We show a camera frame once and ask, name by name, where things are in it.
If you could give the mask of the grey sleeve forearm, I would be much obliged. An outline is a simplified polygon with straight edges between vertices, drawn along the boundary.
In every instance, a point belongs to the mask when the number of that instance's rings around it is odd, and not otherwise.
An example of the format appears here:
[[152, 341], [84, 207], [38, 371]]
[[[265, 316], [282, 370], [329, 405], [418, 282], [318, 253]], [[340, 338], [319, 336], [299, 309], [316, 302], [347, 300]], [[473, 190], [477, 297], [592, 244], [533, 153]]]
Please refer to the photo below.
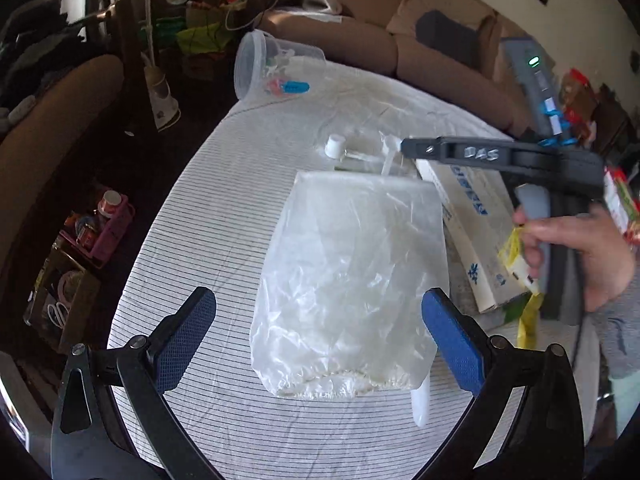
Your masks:
[[592, 315], [600, 346], [612, 379], [639, 370], [639, 269], [620, 296]]

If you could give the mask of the person right hand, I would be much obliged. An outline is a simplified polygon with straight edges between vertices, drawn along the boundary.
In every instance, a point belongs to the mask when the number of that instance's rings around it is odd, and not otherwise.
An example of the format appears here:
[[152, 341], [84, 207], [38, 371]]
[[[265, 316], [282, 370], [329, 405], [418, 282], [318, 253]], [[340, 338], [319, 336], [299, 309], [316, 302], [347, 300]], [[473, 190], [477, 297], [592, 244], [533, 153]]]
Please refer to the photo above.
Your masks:
[[529, 274], [538, 278], [544, 263], [541, 243], [566, 246], [582, 257], [585, 275], [585, 307], [596, 312], [618, 298], [636, 273], [636, 259], [608, 212], [590, 206], [584, 216], [530, 220], [522, 206], [513, 221], [522, 228], [521, 241]]

